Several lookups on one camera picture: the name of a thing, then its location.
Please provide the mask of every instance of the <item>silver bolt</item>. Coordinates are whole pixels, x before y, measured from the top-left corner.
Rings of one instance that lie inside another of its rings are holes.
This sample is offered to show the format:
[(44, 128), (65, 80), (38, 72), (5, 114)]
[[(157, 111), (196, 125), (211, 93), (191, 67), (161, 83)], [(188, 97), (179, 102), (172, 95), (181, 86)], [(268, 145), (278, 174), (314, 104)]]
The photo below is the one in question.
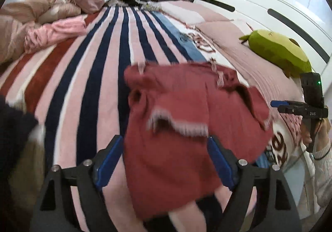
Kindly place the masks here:
[(280, 170), (280, 167), (279, 167), (279, 165), (274, 164), (274, 165), (272, 166), (272, 169), (273, 169), (274, 171), (279, 171), (279, 170)]
[(248, 164), (248, 162), (245, 159), (240, 159), (239, 160), (239, 165), (242, 167), (245, 167)]
[(53, 172), (57, 172), (57, 171), (59, 171), (59, 169), (60, 169), (61, 167), (59, 166), (59, 165), (54, 165), (54, 166), (52, 166), (52, 168), (51, 168), (51, 170), (53, 171)]
[(85, 167), (89, 167), (90, 165), (92, 165), (92, 161), (91, 161), (90, 159), (87, 159), (87, 160), (85, 160), (85, 161), (83, 162), (83, 165), (84, 165)]

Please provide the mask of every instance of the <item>striped blanket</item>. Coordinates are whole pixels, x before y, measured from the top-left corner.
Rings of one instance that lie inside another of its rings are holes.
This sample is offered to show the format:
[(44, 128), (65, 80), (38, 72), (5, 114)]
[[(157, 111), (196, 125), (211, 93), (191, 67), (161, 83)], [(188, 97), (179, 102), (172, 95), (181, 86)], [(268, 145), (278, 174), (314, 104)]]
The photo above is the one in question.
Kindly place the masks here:
[[(182, 38), (179, 29), (186, 31), (182, 24), (158, 12), (104, 8), (89, 15), (86, 23), (86, 36), (25, 54), (0, 78), (0, 94), (9, 103), (21, 104), (23, 110), (45, 125), (47, 170), (54, 163), (62, 168), (74, 167), (93, 158), (115, 134), (125, 134), (129, 88), (123, 73), (130, 64), (146, 60), (159, 64), (203, 62), (213, 57), (217, 63), (233, 68), (221, 54), (199, 51)], [(283, 123), (274, 123), (273, 129), (276, 135), (282, 133), (285, 140), (291, 140)], [(132, 209), (124, 169), (121, 158), (109, 185), (103, 189), (107, 209), (119, 232), (146, 231)], [(72, 191), (80, 224), (87, 231), (77, 189)], [(218, 204), (214, 221), (229, 198), (230, 192), (222, 187), (208, 198), (209, 205)], [(169, 217), (174, 226), (185, 223), (186, 231), (203, 232), (207, 229), (205, 209), (204, 201), (193, 202)]]

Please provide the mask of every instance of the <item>headboard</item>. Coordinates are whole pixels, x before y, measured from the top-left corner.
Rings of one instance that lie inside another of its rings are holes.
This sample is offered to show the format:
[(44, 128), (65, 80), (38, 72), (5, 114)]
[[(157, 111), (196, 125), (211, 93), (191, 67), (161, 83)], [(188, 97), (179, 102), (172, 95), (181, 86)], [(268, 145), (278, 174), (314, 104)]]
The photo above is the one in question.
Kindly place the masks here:
[(332, 83), (332, 28), (295, 0), (195, 0), (229, 19), (246, 21), (254, 29), (268, 29), (293, 38), (320, 73), (323, 92)]

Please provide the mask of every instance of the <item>plush toy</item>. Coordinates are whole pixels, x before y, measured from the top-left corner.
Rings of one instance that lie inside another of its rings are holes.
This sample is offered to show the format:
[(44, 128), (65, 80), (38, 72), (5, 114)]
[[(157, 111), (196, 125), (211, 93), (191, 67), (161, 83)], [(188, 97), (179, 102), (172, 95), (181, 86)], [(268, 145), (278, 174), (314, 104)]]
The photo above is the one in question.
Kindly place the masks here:
[(298, 43), (282, 34), (259, 29), (240, 40), (248, 41), (253, 52), (280, 67), (287, 77), (311, 72), (309, 59)]

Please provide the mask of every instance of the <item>person's arm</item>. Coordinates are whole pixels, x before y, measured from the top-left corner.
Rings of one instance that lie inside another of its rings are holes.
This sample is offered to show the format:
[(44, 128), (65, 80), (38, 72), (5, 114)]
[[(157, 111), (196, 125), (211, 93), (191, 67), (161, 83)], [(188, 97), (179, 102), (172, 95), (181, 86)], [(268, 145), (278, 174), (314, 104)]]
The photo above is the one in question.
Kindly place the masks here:
[[(311, 138), (304, 124), (301, 125), (301, 134), (303, 143), (308, 146), (311, 143)], [(332, 149), (325, 120), (319, 127), (315, 143), (316, 151), (313, 152), (315, 194), (318, 205), (326, 207), (332, 199)]]

